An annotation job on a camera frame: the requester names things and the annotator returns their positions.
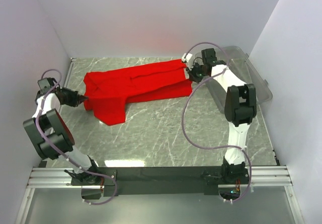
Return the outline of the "red t shirt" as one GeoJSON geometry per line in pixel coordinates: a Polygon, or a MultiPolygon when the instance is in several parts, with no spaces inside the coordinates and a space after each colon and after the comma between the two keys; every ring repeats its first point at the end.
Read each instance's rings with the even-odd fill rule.
{"type": "Polygon", "coordinates": [[[108,126],[126,121],[125,107],[189,96],[192,82],[179,59],[154,62],[110,71],[86,73],[84,107],[108,126]]]}

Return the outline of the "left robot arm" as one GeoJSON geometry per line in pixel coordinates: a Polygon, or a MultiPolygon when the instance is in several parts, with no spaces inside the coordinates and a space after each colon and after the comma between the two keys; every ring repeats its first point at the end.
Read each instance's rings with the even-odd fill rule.
{"type": "Polygon", "coordinates": [[[75,146],[74,138],[62,120],[58,110],[61,105],[77,107],[88,98],[68,88],[61,87],[55,78],[38,81],[40,90],[36,95],[36,112],[23,122],[31,143],[43,160],[72,160],[78,166],[65,171],[72,178],[85,185],[96,185],[101,173],[95,161],[75,146]]]}

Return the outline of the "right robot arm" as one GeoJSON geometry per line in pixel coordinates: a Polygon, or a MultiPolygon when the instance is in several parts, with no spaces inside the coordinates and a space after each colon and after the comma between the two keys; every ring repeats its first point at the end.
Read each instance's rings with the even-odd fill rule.
{"type": "Polygon", "coordinates": [[[217,58],[213,48],[203,49],[196,56],[187,53],[182,61],[188,63],[190,79],[207,86],[228,121],[228,144],[221,165],[221,180],[224,183],[249,180],[246,168],[249,161],[245,149],[248,130],[257,114],[255,86],[235,75],[227,62],[217,58]]]}

